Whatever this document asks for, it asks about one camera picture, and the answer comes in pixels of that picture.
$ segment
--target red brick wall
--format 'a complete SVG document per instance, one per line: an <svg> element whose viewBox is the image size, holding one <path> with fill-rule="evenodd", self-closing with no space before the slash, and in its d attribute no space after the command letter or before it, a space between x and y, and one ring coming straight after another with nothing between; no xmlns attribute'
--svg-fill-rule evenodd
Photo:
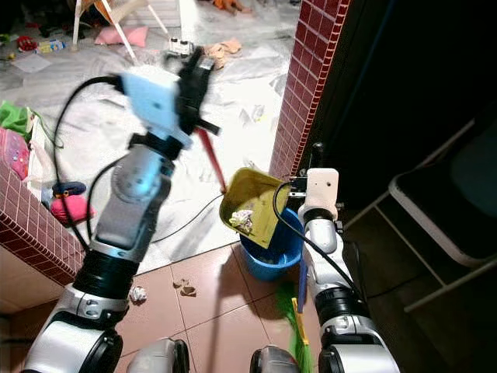
<svg viewBox="0 0 497 373"><path fill-rule="evenodd" d="M303 0L269 173L297 172L350 0Z"/></svg>
<svg viewBox="0 0 497 373"><path fill-rule="evenodd" d="M74 280L84 256L79 241L55 220L2 161L0 244L61 285Z"/></svg>

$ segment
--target broom bristles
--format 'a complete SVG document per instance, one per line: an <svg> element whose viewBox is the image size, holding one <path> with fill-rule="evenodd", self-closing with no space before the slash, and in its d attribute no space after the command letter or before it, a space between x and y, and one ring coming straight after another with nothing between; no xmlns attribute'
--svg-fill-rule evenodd
<svg viewBox="0 0 497 373"><path fill-rule="evenodd" d="M312 373L314 362L311 349L302 340L299 333L297 317L294 313L292 298L294 297L294 285L291 283L281 284L276 292L276 305L281 314L287 318L292 330L294 331L290 341L290 353L294 356L301 373Z"/></svg>

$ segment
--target red broom handle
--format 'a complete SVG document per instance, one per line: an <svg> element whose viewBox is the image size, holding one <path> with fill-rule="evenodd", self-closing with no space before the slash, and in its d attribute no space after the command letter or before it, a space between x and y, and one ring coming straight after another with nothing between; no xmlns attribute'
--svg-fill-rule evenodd
<svg viewBox="0 0 497 373"><path fill-rule="evenodd" d="M221 193L225 194L226 193L226 182L224 181L223 172L221 171L221 167L219 166L219 162L217 161L216 154L214 153L214 148L212 147L212 144L210 143L209 134L203 128L198 128L198 127L196 128L196 132L200 136L200 140L203 143L203 147L205 148L207 155L209 155L210 164L213 166L214 171L215 171L216 176L217 176L217 180L219 181L219 184L221 185Z"/></svg>

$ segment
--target brown tile floor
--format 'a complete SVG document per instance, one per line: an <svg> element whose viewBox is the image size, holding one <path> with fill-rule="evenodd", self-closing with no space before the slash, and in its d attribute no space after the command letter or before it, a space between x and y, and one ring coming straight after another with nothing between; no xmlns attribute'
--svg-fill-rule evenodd
<svg viewBox="0 0 497 373"><path fill-rule="evenodd" d="M249 372L254 350L269 343L288 348L291 329L274 299L280 281L266 283L252 277L241 249L236 243L136 276L134 284L147 290L148 300L130 305L117 326L124 345L116 372L125 373L137 350L167 336L188 344L193 373ZM297 275L295 267L282 281L296 281ZM195 298L183 297L173 288L173 280L182 278L196 287ZM35 320L41 326L53 306L19 315L13 324L16 334L34 336L28 327L33 315L41 317ZM311 302L304 307L304 324L317 363L319 324ZM13 371L22 369L25 354L26 349L12 351Z"/></svg>

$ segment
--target folding chair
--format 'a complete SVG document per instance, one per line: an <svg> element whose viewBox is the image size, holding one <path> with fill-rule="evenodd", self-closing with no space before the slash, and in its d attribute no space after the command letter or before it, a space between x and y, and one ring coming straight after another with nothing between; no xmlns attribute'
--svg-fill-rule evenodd
<svg viewBox="0 0 497 373"><path fill-rule="evenodd" d="M114 9L110 8L110 4L107 0L77 0L76 9L75 9L75 26L74 32L72 34L72 50L76 51L78 49L78 32L79 32L79 18L83 14L83 12L90 7L90 5L97 3L97 9L103 14L103 16L116 27L117 33L120 35L123 40L124 46L126 47L128 53L133 59L134 63L138 63L137 56L134 54L133 49L131 49L130 43L127 41L126 36L124 35L124 31L119 24L119 21L134 12L136 9L141 8L142 6L147 6L150 13L154 16L158 25L161 27L162 31L164 31L166 37L169 37L168 30L165 28L164 23L158 18L157 13L152 8L150 4L148 4L148 0L130 0L122 5L117 6Z"/></svg>

